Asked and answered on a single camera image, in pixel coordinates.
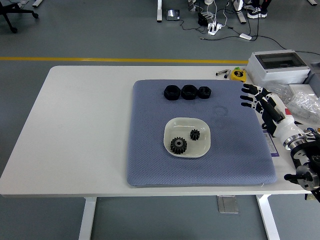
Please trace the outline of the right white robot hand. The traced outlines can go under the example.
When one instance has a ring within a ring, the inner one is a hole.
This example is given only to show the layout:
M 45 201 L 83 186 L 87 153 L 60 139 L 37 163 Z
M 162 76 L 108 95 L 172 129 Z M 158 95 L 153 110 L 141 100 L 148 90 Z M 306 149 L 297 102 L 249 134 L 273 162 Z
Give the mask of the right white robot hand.
M 296 126 L 294 117 L 277 94 L 274 94 L 264 87 L 253 84 L 243 84 L 241 95 L 244 100 L 241 103 L 261 114 L 267 131 L 275 138 L 279 138 L 285 148 L 297 140 L 306 140 L 304 131 Z

